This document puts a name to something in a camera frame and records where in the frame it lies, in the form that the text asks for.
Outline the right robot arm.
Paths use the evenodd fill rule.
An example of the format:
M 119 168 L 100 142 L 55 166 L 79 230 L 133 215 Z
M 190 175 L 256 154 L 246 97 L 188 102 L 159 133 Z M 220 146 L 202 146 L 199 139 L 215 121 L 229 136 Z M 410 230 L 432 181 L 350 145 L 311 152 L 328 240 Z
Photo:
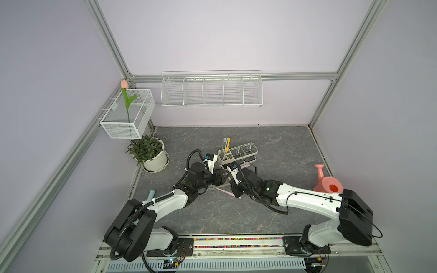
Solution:
M 332 243 L 349 241 L 359 246 L 373 242 L 373 210 L 351 190 L 322 193 L 276 181 L 262 180 L 255 171 L 239 165 L 227 167 L 236 197 L 248 195 L 273 212 L 287 215 L 290 208 L 306 210 L 328 218 L 321 224 L 305 226 L 299 243 L 306 252 Z

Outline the grey-green toothbrush vertical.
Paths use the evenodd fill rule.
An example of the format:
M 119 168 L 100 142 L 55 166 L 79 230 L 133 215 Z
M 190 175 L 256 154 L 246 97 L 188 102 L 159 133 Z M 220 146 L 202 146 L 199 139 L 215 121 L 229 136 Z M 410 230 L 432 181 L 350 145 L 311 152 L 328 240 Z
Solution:
M 224 153 L 224 148 L 225 148 L 225 142 L 226 142 L 226 138 L 223 138 L 223 140 L 222 140 L 222 147 L 221 147 L 221 155 L 220 155 L 220 158 L 222 158 L 223 157 L 223 153 Z

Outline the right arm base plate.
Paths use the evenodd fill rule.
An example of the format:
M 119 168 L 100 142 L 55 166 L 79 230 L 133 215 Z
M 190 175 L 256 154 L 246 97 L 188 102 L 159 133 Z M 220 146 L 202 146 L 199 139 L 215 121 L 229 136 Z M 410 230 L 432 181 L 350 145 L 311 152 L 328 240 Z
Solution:
M 283 245 L 285 253 L 295 257 L 310 257 L 318 254 L 331 254 L 331 249 L 328 245 L 318 247 L 310 242 L 302 242 L 300 236 L 284 236 Z

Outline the light blue toothbrush vertical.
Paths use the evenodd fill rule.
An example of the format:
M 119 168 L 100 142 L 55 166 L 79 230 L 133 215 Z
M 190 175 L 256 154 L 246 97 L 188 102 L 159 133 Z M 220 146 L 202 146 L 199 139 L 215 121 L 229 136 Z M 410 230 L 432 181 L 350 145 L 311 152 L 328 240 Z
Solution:
M 222 150 L 221 150 L 222 151 L 222 156 L 221 156 L 222 159 L 224 159 L 224 157 L 225 157 L 227 145 L 228 145 L 228 138 L 224 138 L 223 139 L 223 146 L 222 146 Z

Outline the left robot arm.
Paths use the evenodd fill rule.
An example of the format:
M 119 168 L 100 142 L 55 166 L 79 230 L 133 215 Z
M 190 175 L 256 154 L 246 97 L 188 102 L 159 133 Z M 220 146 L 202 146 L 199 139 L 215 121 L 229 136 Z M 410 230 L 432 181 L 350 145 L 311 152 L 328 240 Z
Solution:
M 172 190 L 149 201 L 128 200 L 104 235 L 111 247 L 111 260 L 123 258 L 132 262 L 146 251 L 158 250 L 166 255 L 178 252 L 179 235 L 168 227 L 155 228 L 155 223 L 170 213 L 185 208 L 200 195 L 200 190 L 218 183 L 214 171 L 219 156 L 201 154 L 199 149 L 187 158 L 184 175 Z

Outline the yellow toothbrush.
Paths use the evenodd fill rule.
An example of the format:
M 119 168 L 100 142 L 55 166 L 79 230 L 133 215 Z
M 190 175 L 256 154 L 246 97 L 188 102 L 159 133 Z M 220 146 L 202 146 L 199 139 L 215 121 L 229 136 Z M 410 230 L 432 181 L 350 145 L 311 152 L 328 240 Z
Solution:
M 225 142 L 225 148 L 224 148 L 223 156 L 226 155 L 226 153 L 227 153 L 227 151 L 228 151 L 228 149 L 229 149 L 230 142 L 231 142 L 231 138 L 227 138 L 227 139 L 226 139 L 226 142 Z

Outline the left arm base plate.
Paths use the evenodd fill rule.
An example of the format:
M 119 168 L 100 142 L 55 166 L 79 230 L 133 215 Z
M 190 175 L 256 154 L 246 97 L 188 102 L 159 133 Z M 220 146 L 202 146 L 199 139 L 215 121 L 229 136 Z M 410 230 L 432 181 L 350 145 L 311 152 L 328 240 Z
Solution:
M 179 238 L 177 241 L 170 243 L 169 247 L 164 250 L 149 250 L 146 252 L 147 257 L 191 257 L 194 250 L 194 239 Z

